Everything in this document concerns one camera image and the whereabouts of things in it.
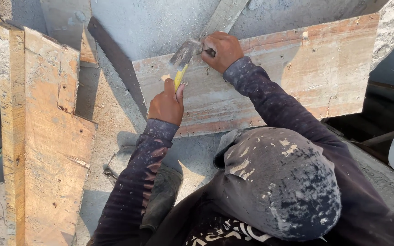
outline dark long-sleeve shirt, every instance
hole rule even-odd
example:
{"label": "dark long-sleeve shirt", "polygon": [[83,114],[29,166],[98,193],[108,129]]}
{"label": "dark long-sleeve shirt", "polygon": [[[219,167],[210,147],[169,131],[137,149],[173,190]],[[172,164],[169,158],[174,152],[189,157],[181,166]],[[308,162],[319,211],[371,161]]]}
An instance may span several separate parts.
{"label": "dark long-sleeve shirt", "polygon": [[[394,214],[362,174],[346,144],[272,82],[265,70],[255,66],[248,57],[232,64],[223,78],[240,94],[250,98],[267,126],[298,132],[322,147],[323,155],[334,163],[337,184],[342,193],[342,215],[337,225],[324,236],[329,243],[394,245]],[[171,140],[177,129],[178,126],[167,122],[148,120],[144,133],[137,141],[137,149],[128,167],[118,177],[98,221],[94,245],[114,245],[118,242],[140,244],[139,225],[154,177],[161,160],[172,146]],[[174,209],[186,209],[187,203],[189,201],[181,202]]]}

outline hammer head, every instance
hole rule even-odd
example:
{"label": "hammer head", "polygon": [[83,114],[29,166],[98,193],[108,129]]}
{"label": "hammer head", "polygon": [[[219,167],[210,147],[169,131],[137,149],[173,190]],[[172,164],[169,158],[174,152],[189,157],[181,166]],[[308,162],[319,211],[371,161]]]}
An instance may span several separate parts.
{"label": "hammer head", "polygon": [[182,71],[186,64],[189,63],[193,55],[200,54],[203,50],[203,44],[195,39],[185,41],[182,46],[174,53],[168,64],[174,65],[179,63],[177,69]]}

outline man's left hand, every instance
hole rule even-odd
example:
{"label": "man's left hand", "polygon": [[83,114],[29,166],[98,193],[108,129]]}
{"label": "man's left hand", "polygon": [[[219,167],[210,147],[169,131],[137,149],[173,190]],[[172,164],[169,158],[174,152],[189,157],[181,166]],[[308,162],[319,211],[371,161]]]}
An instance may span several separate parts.
{"label": "man's left hand", "polygon": [[177,92],[174,92],[174,81],[172,79],[166,79],[164,91],[157,94],[150,102],[148,118],[163,120],[180,126],[183,118],[184,89],[185,85],[181,84]]}

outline concrete floor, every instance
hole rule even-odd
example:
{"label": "concrete floor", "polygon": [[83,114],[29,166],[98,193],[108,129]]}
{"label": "concrete floor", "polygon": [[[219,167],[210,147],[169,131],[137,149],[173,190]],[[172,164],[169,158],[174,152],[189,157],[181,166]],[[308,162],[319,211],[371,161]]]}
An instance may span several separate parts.
{"label": "concrete floor", "polygon": [[[238,38],[320,24],[376,12],[386,0],[269,0],[246,8],[231,30]],[[39,0],[1,0],[0,15],[47,33]],[[91,0],[92,13],[107,28],[131,60],[174,52],[188,37],[198,37],[219,1]],[[134,144],[143,131],[136,105],[126,94],[116,72],[99,51],[100,68],[82,67],[77,114],[98,123],[91,159],[91,175],[85,186],[74,245],[84,246],[94,232],[101,210],[112,190],[102,175],[102,165],[127,144]],[[215,169],[211,165],[222,134],[175,139],[165,162],[180,165],[184,184],[178,200],[207,183]],[[394,211],[394,172],[370,157],[356,159]],[[119,166],[113,168],[120,172]]]}

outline worker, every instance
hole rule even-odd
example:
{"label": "worker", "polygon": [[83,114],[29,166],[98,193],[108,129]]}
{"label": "worker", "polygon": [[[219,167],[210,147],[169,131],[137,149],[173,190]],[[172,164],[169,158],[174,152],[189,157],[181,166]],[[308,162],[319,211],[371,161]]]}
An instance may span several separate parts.
{"label": "worker", "polygon": [[185,85],[175,92],[166,79],[136,147],[117,154],[128,166],[92,245],[394,245],[394,213],[347,145],[244,56],[236,37],[217,31],[203,44],[203,61],[250,98],[267,126],[224,135],[214,157],[220,171],[173,207],[183,176],[162,160],[182,122]]}

